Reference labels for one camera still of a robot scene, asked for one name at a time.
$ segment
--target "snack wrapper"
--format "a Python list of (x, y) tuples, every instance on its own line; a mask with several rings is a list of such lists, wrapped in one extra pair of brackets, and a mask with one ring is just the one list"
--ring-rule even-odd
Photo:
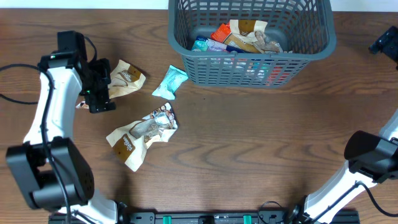
[(267, 22), (231, 19), (229, 26), (233, 35), (239, 40), (253, 45), (260, 53), (284, 53), (278, 42), (266, 36)]
[[(141, 89), (145, 82), (145, 76), (133, 65), (119, 60), (118, 66), (111, 72), (111, 84), (109, 88), (109, 99), (124, 96)], [(82, 101), (76, 108), (88, 109)]]
[(141, 121), (115, 129), (106, 137), (116, 156), (132, 171), (144, 162), (153, 142), (168, 142), (178, 126), (170, 103), (154, 110)]
[(243, 42), (241, 39), (232, 34), (229, 23), (220, 25), (216, 32), (211, 34), (211, 38), (228, 46), (242, 49), (246, 52), (260, 53), (255, 46)]
[(174, 100), (174, 92), (181, 83), (188, 79), (187, 73), (173, 65), (170, 65), (162, 83), (152, 93), (153, 96), (161, 96), (167, 100)]
[(193, 43), (193, 47), (191, 51), (195, 52), (207, 52), (207, 51), (217, 51), (217, 52), (232, 52), (236, 51), (238, 53), (245, 53), (245, 51), (228, 46), (226, 44), (222, 44), (215, 40), (207, 39), (205, 37), (198, 36), (195, 43)]

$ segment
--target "wire mesh basket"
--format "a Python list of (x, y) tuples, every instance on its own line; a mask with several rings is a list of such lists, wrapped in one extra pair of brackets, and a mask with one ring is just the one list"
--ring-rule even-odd
[[(230, 19), (266, 21), (265, 34), (293, 53), (190, 51)], [(170, 0), (168, 38), (189, 78), (205, 86), (277, 88), (336, 46), (329, 0)]]

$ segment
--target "wooden table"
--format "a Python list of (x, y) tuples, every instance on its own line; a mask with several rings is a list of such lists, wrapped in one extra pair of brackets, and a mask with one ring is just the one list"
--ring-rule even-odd
[[(171, 101), (179, 129), (169, 143), (153, 144), (136, 173), (119, 162), (105, 136), (166, 102), (151, 96), (170, 64), (183, 68), (167, 42), (167, 11), (0, 10), (0, 65), (37, 64), (57, 49), (56, 33), (77, 30), (115, 67), (120, 58), (147, 75), (143, 88), (116, 98), (117, 110), (77, 110), (75, 144), (107, 197), (136, 208), (164, 211), (255, 210), (266, 200), (283, 206), (321, 187), (340, 168), (349, 137), (377, 134), (398, 108), (398, 72), (371, 45), (398, 21), (393, 13), (334, 13), (337, 48), (312, 62), (277, 90), (205, 88), (185, 82)], [(89, 57), (92, 50), (88, 47)], [(0, 75), (1, 93), (39, 97), (39, 77), (16, 68)], [(5, 163), (8, 146), (20, 144), (36, 106), (0, 99), (0, 222), (45, 223), (30, 210)], [(397, 212), (397, 182), (372, 189), (381, 207)], [(392, 223), (363, 193), (348, 206), (362, 223)]]

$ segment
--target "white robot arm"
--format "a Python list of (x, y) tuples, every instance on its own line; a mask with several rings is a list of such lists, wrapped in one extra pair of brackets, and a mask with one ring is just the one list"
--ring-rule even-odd
[(386, 179), (396, 179), (397, 137), (398, 110), (380, 130), (379, 137), (355, 133), (346, 145), (347, 161), (327, 183), (305, 198), (302, 220), (330, 223), (338, 211), (365, 190), (358, 182), (371, 188)]
[[(108, 95), (109, 61), (97, 60), (95, 53), (94, 59), (87, 62), (84, 36), (66, 31), (58, 33), (58, 51), (43, 56), (38, 68), (41, 91), (32, 127), (24, 144), (10, 147), (6, 155), (26, 202), (33, 209), (54, 212), (61, 208), (59, 212), (67, 212), (63, 207), (67, 198), (71, 214), (84, 222), (117, 223), (118, 205), (94, 190), (92, 171), (72, 142), (79, 94), (85, 96), (91, 113), (115, 109)], [(53, 170), (39, 171), (37, 167), (50, 159)]]

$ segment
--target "black cable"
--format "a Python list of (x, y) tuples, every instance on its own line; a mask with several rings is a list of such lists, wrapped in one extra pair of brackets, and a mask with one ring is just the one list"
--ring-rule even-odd
[[(266, 221), (264, 221), (264, 219), (260, 216), (260, 210), (261, 210), (264, 206), (266, 206), (266, 205), (268, 205), (268, 204), (270, 204), (270, 203), (274, 203), (274, 204), (279, 205), (278, 202), (275, 202), (275, 201), (267, 201), (267, 202), (264, 202), (264, 203), (259, 207), (259, 210), (257, 211), (257, 217), (258, 217), (258, 219), (261, 220), (264, 224), (269, 224), (269, 223), (267, 223)], [(284, 222), (284, 221), (283, 221), (283, 219), (282, 219), (282, 221), (276, 222), (275, 224), (283, 223), (283, 222)]]
[(86, 39), (86, 40), (90, 43), (90, 45), (94, 48), (94, 56), (93, 56), (93, 59), (91, 59), (91, 61), (88, 62), (88, 63), (90, 64), (90, 63), (93, 63), (93, 62), (95, 62), (95, 61), (97, 60), (97, 48), (95, 47), (95, 45), (93, 44), (93, 42), (90, 40), (90, 38), (88, 38), (88, 37), (85, 36), (85, 39)]
[(371, 199), (373, 205), (379, 210), (379, 212), (381, 212), (383, 215), (386, 215), (386, 216), (388, 216), (388, 217), (394, 217), (394, 218), (398, 217), (398, 213), (397, 213), (397, 214), (392, 214), (392, 213), (389, 213), (389, 212), (384, 211), (384, 210), (379, 206), (379, 204), (377, 204), (376, 200), (374, 199), (374, 197), (373, 197), (373, 195), (372, 195), (372, 192), (369, 190), (369, 188), (368, 188), (364, 183), (362, 183), (362, 182), (357, 182), (356, 184), (361, 185), (362, 187), (365, 188), (365, 190), (366, 190), (366, 192), (368, 193), (369, 198)]
[(84, 220), (86, 220), (89, 224), (95, 224), (95, 222), (91, 221), (89, 218), (87, 218), (86, 215), (84, 215), (83, 213), (79, 212), (78, 210), (75, 210), (75, 211), (73, 212), (73, 215), (74, 215), (74, 216), (79, 215), (79, 216), (82, 217)]
[(31, 68), (31, 69), (37, 70), (37, 71), (43, 73), (47, 77), (47, 79), (49, 80), (49, 95), (47, 97), (47, 100), (46, 100), (45, 106), (44, 106), (42, 122), (41, 122), (41, 125), (40, 125), (40, 132), (41, 132), (41, 135), (42, 135), (44, 152), (46, 154), (47, 159), (49, 160), (51, 168), (53, 169), (54, 174), (55, 174), (55, 176), (56, 176), (56, 178), (58, 180), (58, 183), (59, 183), (59, 185), (61, 187), (61, 191), (62, 191), (64, 200), (65, 200), (65, 206), (67, 208), (67, 216), (65, 218), (65, 222), (67, 224), (69, 224), (70, 223), (70, 205), (69, 205), (69, 198), (68, 198), (67, 190), (66, 190), (65, 184), (63, 183), (63, 180), (61, 178), (61, 175), (60, 175), (57, 167), (55, 166), (54, 158), (51, 155), (50, 149), (48, 147), (48, 139), (47, 139), (46, 120), (47, 120), (47, 115), (49, 113), (51, 97), (52, 97), (52, 93), (53, 93), (53, 89), (54, 89), (54, 84), (53, 84), (52, 77), (50, 76), (50, 74), (47, 73), (47, 71), (45, 71), (44, 69), (42, 69), (40, 67), (36, 67), (36, 66), (33, 66), (33, 65), (21, 64), (21, 63), (10, 64), (10, 65), (6, 65), (4, 67), (1, 67), (0, 68), (0, 72), (3, 71), (3, 70), (6, 70), (8, 68), (16, 68), (16, 67), (24, 67), (24, 68)]
[(36, 105), (38, 103), (38, 102), (25, 102), (25, 101), (14, 100), (10, 97), (4, 96), (3, 94), (0, 94), (0, 97), (7, 101), (12, 102), (12, 103), (19, 103), (19, 104), (23, 104), (23, 105)]
[(349, 193), (351, 193), (355, 188), (359, 187), (359, 185), (355, 183), (352, 187), (350, 187), (342, 196), (340, 196), (332, 205), (328, 206), (325, 211), (323, 211), (321, 214), (319, 214), (316, 218), (311, 220), (311, 223), (314, 224), (316, 223), (322, 216), (324, 216), (326, 213), (328, 213), (332, 208), (334, 208), (341, 200), (343, 200)]

